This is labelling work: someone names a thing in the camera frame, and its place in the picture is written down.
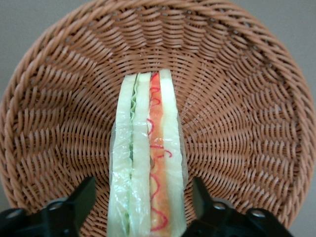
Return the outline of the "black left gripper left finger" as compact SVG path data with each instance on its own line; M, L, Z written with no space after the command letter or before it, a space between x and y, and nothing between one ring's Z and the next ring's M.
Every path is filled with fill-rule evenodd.
M85 178L68 198L52 200L34 214L23 208L0 213L2 237L78 237L96 202L94 177Z

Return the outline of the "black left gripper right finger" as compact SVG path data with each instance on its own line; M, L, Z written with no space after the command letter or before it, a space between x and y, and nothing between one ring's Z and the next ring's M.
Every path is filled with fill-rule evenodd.
M239 213L213 199L200 177L193 179L193 206L197 218L189 225L190 237L291 237L269 211L251 208Z

